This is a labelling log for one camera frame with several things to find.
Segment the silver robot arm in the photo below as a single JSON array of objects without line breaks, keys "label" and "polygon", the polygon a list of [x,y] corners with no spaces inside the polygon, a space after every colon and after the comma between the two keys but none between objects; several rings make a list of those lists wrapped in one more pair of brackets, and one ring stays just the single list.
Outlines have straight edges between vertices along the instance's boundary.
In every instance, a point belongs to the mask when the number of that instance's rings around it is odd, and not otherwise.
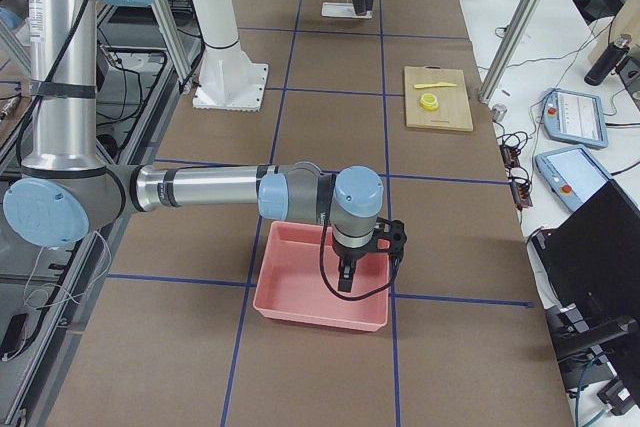
[{"label": "silver robot arm", "polygon": [[371,169],[326,175],[315,165],[179,168],[108,166],[96,152],[96,7],[101,1],[29,0],[33,148],[5,193],[11,228],[41,247],[83,239],[119,217],[159,207],[258,206],[267,219],[320,225],[338,255],[333,293],[350,299],[357,261],[387,242],[383,186]]}]

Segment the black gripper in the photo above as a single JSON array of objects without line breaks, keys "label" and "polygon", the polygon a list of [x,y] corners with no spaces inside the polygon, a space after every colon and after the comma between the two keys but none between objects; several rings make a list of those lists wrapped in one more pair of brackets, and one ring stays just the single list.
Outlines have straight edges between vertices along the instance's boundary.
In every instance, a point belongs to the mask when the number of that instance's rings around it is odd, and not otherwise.
[{"label": "black gripper", "polygon": [[359,247],[347,247],[339,242],[334,242],[332,249],[339,258],[338,290],[350,293],[353,285],[353,271],[356,269],[357,261],[369,253],[374,253],[374,245],[369,242]]}]

